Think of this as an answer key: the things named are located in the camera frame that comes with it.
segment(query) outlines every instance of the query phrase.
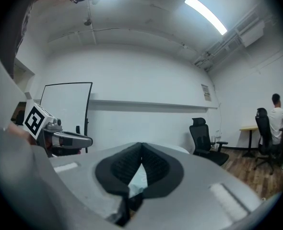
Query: person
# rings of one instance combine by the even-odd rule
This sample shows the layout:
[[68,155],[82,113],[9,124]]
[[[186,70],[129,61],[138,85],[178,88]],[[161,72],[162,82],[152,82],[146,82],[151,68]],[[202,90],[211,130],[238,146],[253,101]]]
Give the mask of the person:
[[282,136],[282,131],[279,129],[283,127],[283,109],[281,108],[279,94],[273,94],[271,100],[274,108],[269,112],[268,118],[271,127],[272,143],[273,145],[278,145]]
[[[38,0],[17,0],[0,25],[0,61],[13,78],[14,60],[23,40],[33,4]],[[10,122],[7,131],[35,145],[27,131]]]

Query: ceiling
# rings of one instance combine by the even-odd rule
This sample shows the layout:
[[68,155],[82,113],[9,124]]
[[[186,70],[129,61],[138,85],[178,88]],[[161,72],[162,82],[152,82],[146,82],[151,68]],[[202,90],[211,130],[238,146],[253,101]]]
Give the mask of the ceiling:
[[[222,39],[220,33],[185,0],[100,0],[74,4],[40,0],[28,30],[47,54],[95,44],[142,46],[195,61]],[[199,0],[231,30],[259,0]],[[84,22],[91,16],[92,25]]]

